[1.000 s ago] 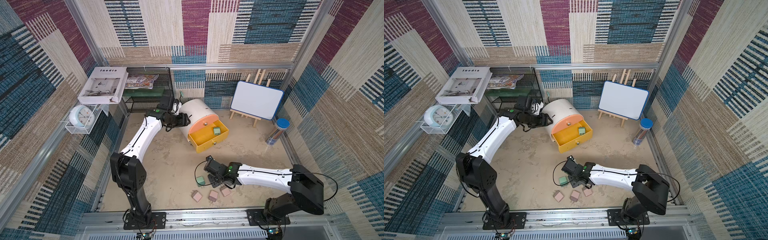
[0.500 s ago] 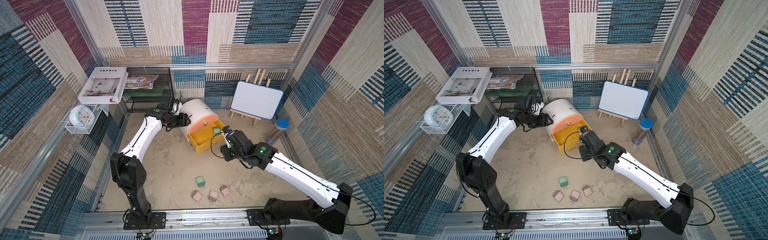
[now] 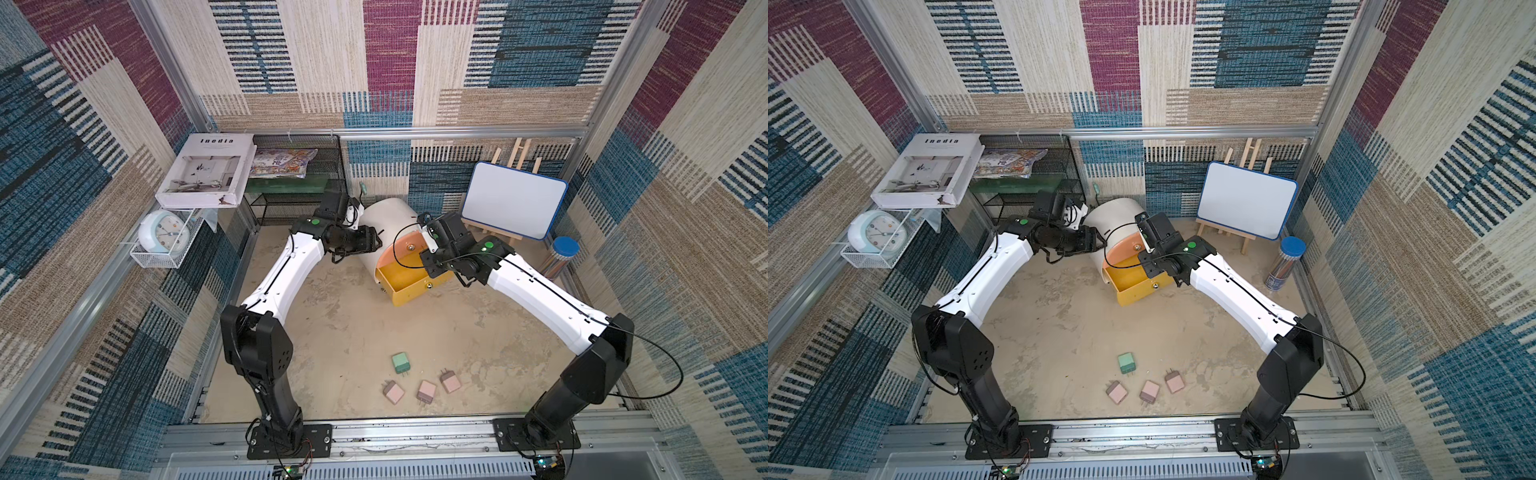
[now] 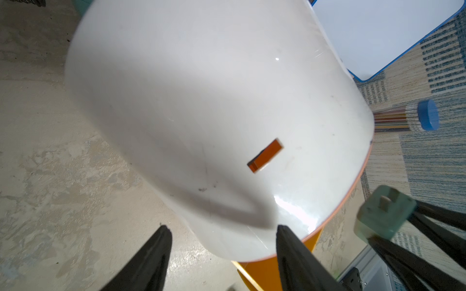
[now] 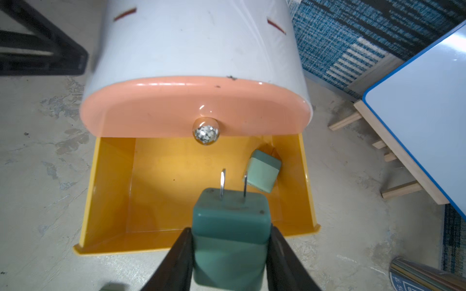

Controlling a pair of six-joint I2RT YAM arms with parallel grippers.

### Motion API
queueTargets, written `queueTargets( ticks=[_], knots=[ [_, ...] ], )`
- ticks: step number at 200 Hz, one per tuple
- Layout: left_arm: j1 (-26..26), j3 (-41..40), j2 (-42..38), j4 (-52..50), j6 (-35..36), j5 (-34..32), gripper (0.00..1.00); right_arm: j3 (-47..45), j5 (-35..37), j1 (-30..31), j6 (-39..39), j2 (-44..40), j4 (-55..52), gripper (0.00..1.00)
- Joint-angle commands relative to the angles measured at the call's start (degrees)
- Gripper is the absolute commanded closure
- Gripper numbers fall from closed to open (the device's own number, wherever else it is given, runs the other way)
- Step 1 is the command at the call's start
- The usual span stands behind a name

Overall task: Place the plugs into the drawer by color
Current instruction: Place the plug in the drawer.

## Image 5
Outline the green plug cube two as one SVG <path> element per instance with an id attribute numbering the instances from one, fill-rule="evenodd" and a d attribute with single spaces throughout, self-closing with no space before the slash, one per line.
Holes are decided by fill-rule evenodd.
<path id="1" fill-rule="evenodd" d="M 271 214 L 266 196 L 228 190 L 226 172 L 220 187 L 205 189 L 193 209 L 194 281 L 229 291 L 262 288 Z"/>

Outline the white round drawer cabinet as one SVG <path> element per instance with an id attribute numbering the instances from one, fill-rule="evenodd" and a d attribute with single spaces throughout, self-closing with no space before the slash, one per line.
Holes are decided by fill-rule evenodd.
<path id="1" fill-rule="evenodd" d="M 286 1 L 108 1 L 84 98 L 169 76 L 258 81 L 309 100 Z"/>

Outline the green plug cube one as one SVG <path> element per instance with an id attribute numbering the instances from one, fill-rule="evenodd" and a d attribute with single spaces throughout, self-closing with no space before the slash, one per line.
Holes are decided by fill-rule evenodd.
<path id="1" fill-rule="evenodd" d="M 247 184 L 270 194 L 281 167 L 281 160 L 257 149 L 253 151 L 246 167 Z"/>

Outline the yellow drawer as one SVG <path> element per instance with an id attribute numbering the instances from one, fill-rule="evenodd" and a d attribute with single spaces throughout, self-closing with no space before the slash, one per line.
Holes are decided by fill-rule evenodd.
<path id="1" fill-rule="evenodd" d="M 314 201 L 301 135 L 223 137 L 203 146 L 192 138 L 98 138 L 78 255 L 166 251 L 192 224 L 207 188 L 242 190 L 255 150 L 282 161 L 266 197 L 272 223 L 285 237 L 316 234 Z"/>

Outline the pink top drawer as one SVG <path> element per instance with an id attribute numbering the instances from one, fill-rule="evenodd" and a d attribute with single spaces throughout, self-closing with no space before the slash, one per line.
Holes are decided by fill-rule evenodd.
<path id="1" fill-rule="evenodd" d="M 81 104 L 87 130 L 106 138 L 190 137 L 196 120 L 217 121 L 223 137 L 293 135 L 313 116 L 288 89 L 228 77 L 175 76 L 118 82 Z"/>

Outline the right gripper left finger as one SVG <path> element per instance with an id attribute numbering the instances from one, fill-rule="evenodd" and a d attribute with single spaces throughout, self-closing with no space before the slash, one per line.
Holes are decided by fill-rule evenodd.
<path id="1" fill-rule="evenodd" d="M 141 291 L 189 291 L 194 268 L 194 240 L 185 228 Z"/>

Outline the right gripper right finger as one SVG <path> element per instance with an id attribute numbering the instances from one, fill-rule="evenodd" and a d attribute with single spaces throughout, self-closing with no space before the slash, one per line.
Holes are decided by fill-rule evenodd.
<path id="1" fill-rule="evenodd" d="M 271 226 L 266 276 L 270 291 L 321 291 L 275 226 Z"/>

